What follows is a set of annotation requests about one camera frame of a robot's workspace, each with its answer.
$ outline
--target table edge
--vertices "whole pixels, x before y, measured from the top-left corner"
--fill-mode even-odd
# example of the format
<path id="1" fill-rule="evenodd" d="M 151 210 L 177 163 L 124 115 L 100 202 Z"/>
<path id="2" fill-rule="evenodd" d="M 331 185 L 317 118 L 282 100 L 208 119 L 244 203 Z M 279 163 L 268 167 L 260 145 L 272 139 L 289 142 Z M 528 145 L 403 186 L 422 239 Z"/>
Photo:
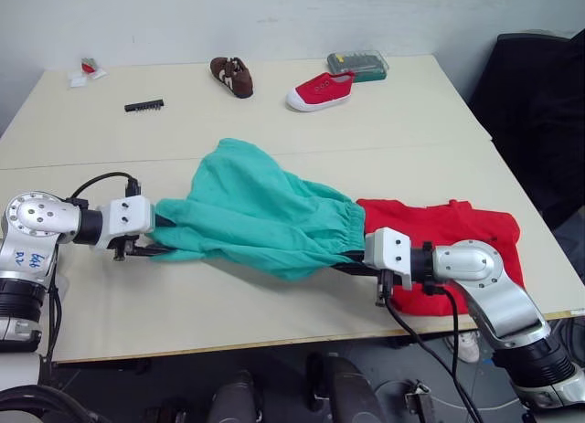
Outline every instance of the table edge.
<path id="1" fill-rule="evenodd" d="M 560 311 L 560 312 L 552 312 L 547 313 L 544 315 L 545 319 L 548 321 L 551 320 L 560 320 L 563 318 L 572 318 L 576 316 L 581 316 L 580 314 L 575 314 L 571 311 Z M 469 329 L 476 329 L 477 325 L 473 321 L 464 321 L 460 322 L 459 329 L 460 330 L 469 330 Z M 449 332 L 450 330 L 445 330 L 444 327 L 437 325 L 437 326 L 430 326 L 430 327 L 415 327 L 415 331 L 420 334 L 425 333 L 441 333 L 441 332 Z M 124 355 L 124 356 L 105 356 L 105 357 L 92 357 L 92 358 L 85 358 L 85 359 L 64 359 L 64 360 L 57 360 L 54 361 L 56 364 L 81 364 L 81 363 L 88 363 L 88 362 L 109 362 L 109 361 L 119 361 L 119 360 L 129 360 L 129 359 L 141 359 L 141 358 L 148 358 L 148 357 L 160 357 L 160 356 L 178 356 L 182 354 L 202 354 L 202 353 L 212 353 L 212 352 L 221 352 L 221 351 L 229 351 L 229 350 L 243 350 L 248 348 L 261 348 L 261 347 L 270 347 L 274 345 L 290 345 L 290 344 L 309 344 L 309 343 L 319 343 L 319 342 L 334 342 L 334 341 L 344 341 L 349 339 L 366 339 L 366 338 L 383 338 L 389 336 L 404 336 L 408 334 L 403 329 L 391 329 L 385 330 L 381 332 L 373 332 L 373 333 L 348 333 L 348 334 L 333 334 L 333 335 L 326 335 L 326 336 L 313 336 L 309 338 L 292 338 L 292 339 L 281 339 L 276 341 L 264 341 L 259 343 L 247 343 L 247 344 L 230 344 L 230 345 L 218 345 L 214 347 L 206 347 L 206 348 L 194 348 L 194 349 L 187 349 L 187 350 L 176 350 L 170 352 L 156 352 L 156 353 L 146 353 L 146 354 L 131 354 L 131 355 Z"/>

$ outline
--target brown shoe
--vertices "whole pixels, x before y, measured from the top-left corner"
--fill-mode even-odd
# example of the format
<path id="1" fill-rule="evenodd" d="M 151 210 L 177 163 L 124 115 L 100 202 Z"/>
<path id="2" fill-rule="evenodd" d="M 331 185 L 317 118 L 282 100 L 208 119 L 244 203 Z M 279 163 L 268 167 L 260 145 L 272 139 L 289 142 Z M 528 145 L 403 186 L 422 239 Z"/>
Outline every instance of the brown shoe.
<path id="1" fill-rule="evenodd" d="M 236 97 L 246 99 L 253 94 L 252 77 L 240 58 L 214 58 L 209 66 L 211 74 Z"/>

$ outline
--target red shoe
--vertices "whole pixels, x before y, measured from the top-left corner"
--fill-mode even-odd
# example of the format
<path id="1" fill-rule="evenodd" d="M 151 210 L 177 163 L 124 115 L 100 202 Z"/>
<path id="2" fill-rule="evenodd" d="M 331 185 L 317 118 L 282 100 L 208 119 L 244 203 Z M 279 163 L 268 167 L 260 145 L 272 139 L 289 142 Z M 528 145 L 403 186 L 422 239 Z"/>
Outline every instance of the red shoe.
<path id="1" fill-rule="evenodd" d="M 298 111 L 317 111 L 349 100 L 353 71 L 341 74 L 323 73 L 289 91 L 286 102 Z"/>

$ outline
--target red cloth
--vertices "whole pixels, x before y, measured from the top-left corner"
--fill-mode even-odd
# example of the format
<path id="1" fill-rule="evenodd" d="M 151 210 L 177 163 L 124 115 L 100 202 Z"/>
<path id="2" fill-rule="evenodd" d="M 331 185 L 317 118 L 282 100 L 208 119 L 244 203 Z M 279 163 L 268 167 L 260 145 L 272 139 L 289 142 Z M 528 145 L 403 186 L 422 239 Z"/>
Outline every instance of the red cloth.
<path id="1" fill-rule="evenodd" d="M 384 199 L 359 199 L 366 210 L 366 233 L 378 228 L 390 227 L 410 236 L 412 247 L 422 247 L 430 241 L 436 246 L 449 246 L 455 242 L 474 239 L 493 246 L 504 260 L 508 276 L 524 287 L 516 243 L 520 228 L 508 213 L 473 209 L 469 202 L 449 201 L 446 206 L 416 208 L 405 206 L 399 201 Z M 463 296 L 448 288 L 455 300 L 459 313 L 467 313 Z M 451 315 L 452 309 L 447 297 L 426 295 L 422 286 L 415 283 L 412 291 L 394 288 L 394 305 L 411 315 Z"/>

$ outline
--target teal cloth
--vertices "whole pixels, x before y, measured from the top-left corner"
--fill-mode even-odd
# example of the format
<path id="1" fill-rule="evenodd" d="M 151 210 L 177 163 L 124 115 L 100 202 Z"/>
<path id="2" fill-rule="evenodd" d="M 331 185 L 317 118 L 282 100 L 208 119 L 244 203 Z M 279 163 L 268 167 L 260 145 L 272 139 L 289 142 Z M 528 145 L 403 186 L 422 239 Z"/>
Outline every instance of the teal cloth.
<path id="1" fill-rule="evenodd" d="M 284 172 L 253 144 L 225 139 L 206 156 L 186 199 L 156 213 L 176 223 L 151 237 L 175 251 L 154 260 L 223 258 L 286 280 L 351 260 L 364 249 L 361 206 L 327 185 Z"/>

